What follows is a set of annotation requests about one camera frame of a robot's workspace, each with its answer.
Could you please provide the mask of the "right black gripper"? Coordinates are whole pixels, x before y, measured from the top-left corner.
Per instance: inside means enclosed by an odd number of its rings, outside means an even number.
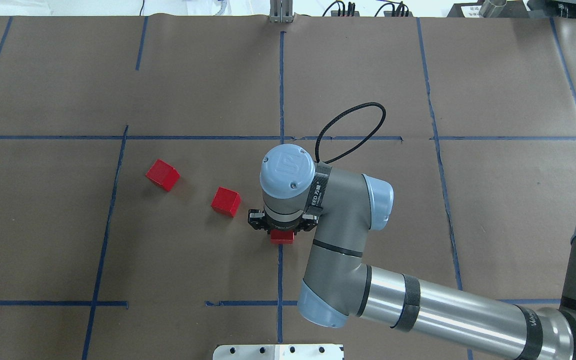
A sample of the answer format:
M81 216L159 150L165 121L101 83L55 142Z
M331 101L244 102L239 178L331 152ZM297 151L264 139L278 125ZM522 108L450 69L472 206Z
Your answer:
M265 215L265 220L269 226L266 230L267 234L270 234L273 230L298 232L300 231L299 226L302 221L302 215L290 221L279 221L279 219L272 218L270 215Z

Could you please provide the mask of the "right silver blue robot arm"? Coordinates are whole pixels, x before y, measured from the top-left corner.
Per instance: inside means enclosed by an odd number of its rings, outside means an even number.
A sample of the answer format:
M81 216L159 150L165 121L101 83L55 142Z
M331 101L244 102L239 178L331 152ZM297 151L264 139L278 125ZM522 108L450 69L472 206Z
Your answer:
M385 141L264 160L269 209L318 215L284 255L285 339L358 359L576 360L576 141Z

